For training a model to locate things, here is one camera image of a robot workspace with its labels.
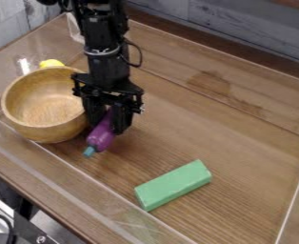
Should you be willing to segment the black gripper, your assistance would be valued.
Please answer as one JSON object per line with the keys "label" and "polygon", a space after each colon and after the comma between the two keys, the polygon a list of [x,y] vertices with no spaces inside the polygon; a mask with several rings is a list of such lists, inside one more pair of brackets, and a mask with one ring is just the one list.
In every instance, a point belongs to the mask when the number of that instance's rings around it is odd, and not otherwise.
{"label": "black gripper", "polygon": [[115,135],[122,134],[131,125],[133,113],[143,112],[143,89],[127,78],[118,80],[111,87],[99,87],[87,73],[75,72],[70,79],[73,94],[82,100],[90,126],[94,127],[102,119],[105,105],[111,106],[111,130]]}

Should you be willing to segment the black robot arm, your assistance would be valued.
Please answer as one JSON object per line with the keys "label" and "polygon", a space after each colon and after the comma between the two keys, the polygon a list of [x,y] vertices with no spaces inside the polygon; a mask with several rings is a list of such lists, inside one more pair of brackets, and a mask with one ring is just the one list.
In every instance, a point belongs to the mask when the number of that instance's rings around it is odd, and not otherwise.
{"label": "black robot arm", "polygon": [[138,63],[129,60],[134,43],[125,37],[127,16],[123,0],[36,0],[57,5],[75,20],[83,37],[86,72],[70,75],[73,95],[81,98],[89,123],[94,126],[106,112],[109,128],[121,134],[131,125],[133,115],[143,109],[143,89],[130,81],[130,70]]}

